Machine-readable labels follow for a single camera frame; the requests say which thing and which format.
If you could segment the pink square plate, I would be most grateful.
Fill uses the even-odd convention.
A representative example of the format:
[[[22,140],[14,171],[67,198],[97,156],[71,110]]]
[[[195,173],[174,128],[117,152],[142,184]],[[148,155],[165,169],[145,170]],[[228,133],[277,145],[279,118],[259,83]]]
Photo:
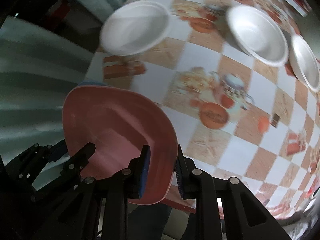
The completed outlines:
[[[62,124],[68,153],[73,156],[88,142],[95,153],[81,175],[105,179],[128,167],[150,146],[150,166],[143,197],[130,202],[150,205],[167,195],[178,153],[175,129],[150,99],[120,88],[83,85],[66,97]]]

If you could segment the blue square plate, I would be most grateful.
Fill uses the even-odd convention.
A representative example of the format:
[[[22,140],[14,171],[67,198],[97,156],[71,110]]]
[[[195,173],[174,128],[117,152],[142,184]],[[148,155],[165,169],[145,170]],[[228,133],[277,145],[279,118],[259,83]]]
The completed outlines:
[[[104,86],[104,87],[109,87],[108,84],[103,83],[103,82],[98,82],[98,81],[92,81],[92,80],[84,80],[77,84],[77,87],[80,86]]]

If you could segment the pale green curtain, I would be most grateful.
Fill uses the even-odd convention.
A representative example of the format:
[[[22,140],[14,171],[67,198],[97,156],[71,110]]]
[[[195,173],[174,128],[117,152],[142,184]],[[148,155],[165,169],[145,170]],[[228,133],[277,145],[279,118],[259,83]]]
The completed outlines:
[[[1,0],[1,158],[63,139],[61,111],[126,0]]]

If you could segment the white foam bowl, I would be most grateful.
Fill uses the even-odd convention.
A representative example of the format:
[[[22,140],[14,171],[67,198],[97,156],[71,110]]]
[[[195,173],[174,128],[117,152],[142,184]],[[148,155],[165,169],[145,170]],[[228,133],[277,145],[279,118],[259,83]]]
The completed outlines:
[[[311,91],[319,91],[319,67],[315,55],[300,35],[291,36],[289,61],[296,78]]]
[[[268,14],[249,5],[237,5],[227,9],[226,22],[244,52],[272,67],[287,63],[287,40]]]
[[[167,37],[171,23],[171,13],[161,3],[131,2],[116,10],[103,24],[100,45],[115,56],[142,54]]]

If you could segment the patterned checkered tablecloth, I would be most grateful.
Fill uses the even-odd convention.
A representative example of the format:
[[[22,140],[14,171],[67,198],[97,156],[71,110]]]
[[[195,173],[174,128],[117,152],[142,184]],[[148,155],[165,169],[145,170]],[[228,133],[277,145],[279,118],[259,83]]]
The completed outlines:
[[[217,10],[238,0],[148,1],[170,9],[173,23],[140,57],[145,71],[112,79],[119,63],[98,48],[86,77],[154,101],[185,155],[215,177],[239,177],[276,218],[304,210],[319,184],[319,95],[289,65],[236,47]]]

